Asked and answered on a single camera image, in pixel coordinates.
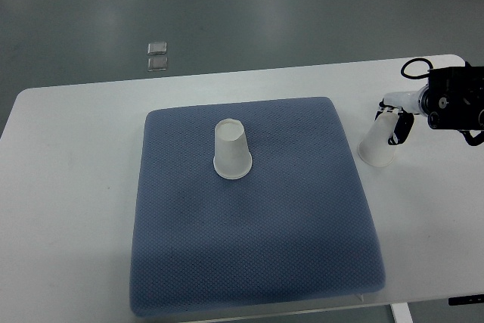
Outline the white and black robot palm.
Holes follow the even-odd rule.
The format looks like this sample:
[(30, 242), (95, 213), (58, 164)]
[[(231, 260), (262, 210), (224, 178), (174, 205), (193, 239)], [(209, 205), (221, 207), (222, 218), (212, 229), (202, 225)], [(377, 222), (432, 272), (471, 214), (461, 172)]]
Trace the white and black robot palm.
[(414, 92), (390, 92), (383, 96), (383, 108), (403, 110), (406, 113), (426, 115), (422, 107), (422, 98), (425, 90)]

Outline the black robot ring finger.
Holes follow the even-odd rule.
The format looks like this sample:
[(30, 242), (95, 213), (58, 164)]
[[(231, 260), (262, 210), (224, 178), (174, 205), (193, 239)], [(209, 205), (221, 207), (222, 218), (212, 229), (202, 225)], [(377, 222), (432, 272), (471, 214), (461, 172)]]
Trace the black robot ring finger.
[(375, 119), (377, 119), (379, 117), (379, 115), (381, 115), (384, 111), (385, 111), (385, 107), (379, 106), (377, 113), (376, 113), (376, 116), (375, 116)]

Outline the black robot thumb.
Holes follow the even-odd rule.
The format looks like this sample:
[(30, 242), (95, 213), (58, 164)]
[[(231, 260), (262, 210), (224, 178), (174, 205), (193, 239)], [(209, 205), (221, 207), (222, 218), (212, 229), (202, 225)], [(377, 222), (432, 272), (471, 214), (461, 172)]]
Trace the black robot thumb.
[(388, 138), (388, 145), (400, 145), (406, 142), (414, 125), (414, 114), (401, 110), (397, 113), (394, 130)]

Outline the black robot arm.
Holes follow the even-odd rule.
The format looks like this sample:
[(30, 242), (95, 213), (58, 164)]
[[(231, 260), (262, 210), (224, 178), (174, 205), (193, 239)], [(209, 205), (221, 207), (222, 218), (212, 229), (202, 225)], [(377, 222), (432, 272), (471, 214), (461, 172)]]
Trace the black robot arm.
[(394, 113), (397, 121), (387, 143), (403, 144), (414, 124), (414, 117), (427, 118), (434, 130), (455, 130), (469, 146), (483, 143), (483, 68), (463, 66), (435, 68), (424, 57), (410, 59), (400, 74), (410, 80), (425, 79), (415, 92), (391, 92), (383, 96), (376, 116)]

